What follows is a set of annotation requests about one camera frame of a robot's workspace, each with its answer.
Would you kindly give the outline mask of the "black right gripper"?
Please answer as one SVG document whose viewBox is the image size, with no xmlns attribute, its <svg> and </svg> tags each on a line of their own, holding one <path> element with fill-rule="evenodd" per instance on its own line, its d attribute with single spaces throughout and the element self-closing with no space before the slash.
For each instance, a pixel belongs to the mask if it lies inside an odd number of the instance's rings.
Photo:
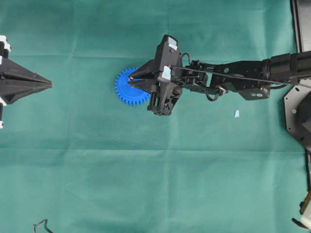
<svg viewBox="0 0 311 233">
<path fill-rule="evenodd" d="M 166 34 L 156 48 L 155 57 L 130 74 L 128 84 L 151 92 L 148 110 L 158 116 L 169 116 L 182 94 L 179 85 L 182 57 L 177 40 Z"/>
</svg>

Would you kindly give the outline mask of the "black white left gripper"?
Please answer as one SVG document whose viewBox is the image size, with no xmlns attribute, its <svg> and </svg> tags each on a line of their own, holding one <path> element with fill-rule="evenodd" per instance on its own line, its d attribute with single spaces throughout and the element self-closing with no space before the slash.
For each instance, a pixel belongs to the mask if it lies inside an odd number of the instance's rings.
<svg viewBox="0 0 311 233">
<path fill-rule="evenodd" d="M 7 104 L 13 104 L 18 99 L 35 94 L 46 89 L 52 88 L 52 82 L 41 75 L 34 73 L 19 64 L 8 59 L 11 51 L 11 45 L 7 41 L 7 37 L 0 36 L 0 75 L 20 81 L 37 82 L 41 84 L 22 86 L 22 85 L 4 85 L 0 87 L 0 128 L 3 128 L 2 112 Z"/>
</svg>

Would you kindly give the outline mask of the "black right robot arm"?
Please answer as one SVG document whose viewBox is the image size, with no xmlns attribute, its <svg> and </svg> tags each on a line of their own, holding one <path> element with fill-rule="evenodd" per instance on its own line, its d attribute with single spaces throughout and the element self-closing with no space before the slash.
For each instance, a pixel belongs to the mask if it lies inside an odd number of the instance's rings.
<svg viewBox="0 0 311 233">
<path fill-rule="evenodd" d="M 209 101 L 229 91 L 245 100 L 261 100 L 269 98 L 272 89 L 298 85 L 311 77 L 310 51 L 218 65 L 189 60 L 183 66 L 183 57 L 177 39 L 166 34 L 154 59 L 129 75 L 130 86 L 151 95 L 147 109 L 155 115 L 171 115 L 184 89 L 204 94 Z"/>
</svg>

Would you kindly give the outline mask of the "grey metal arm base plate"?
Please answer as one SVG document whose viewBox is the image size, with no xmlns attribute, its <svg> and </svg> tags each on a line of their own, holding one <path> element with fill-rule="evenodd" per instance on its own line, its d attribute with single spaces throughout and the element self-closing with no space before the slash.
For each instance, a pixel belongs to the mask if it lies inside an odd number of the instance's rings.
<svg viewBox="0 0 311 233">
<path fill-rule="evenodd" d="M 311 150 L 311 90 L 293 87 L 284 97 L 284 104 L 288 133 L 302 147 Z"/>
</svg>

